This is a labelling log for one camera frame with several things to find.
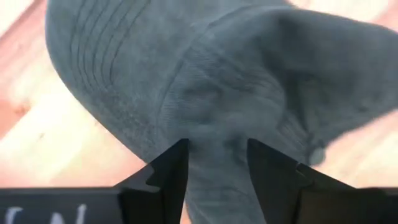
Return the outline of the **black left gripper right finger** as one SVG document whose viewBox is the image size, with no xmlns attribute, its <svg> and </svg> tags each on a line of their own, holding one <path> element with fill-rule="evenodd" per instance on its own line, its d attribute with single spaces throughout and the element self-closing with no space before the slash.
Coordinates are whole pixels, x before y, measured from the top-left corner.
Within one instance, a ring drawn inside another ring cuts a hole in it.
<svg viewBox="0 0 398 224">
<path fill-rule="evenodd" d="M 256 139 L 247 141 L 247 159 L 251 182 L 267 224 L 295 223 L 302 189 L 352 189 Z"/>
</svg>

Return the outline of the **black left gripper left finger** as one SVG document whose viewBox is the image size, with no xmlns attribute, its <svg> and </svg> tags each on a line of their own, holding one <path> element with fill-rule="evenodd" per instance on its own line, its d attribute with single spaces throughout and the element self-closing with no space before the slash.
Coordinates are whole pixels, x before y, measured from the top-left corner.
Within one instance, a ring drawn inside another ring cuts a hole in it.
<svg viewBox="0 0 398 224">
<path fill-rule="evenodd" d="M 123 222 L 179 224 L 187 188 L 189 140 L 181 139 L 116 185 Z"/>
</svg>

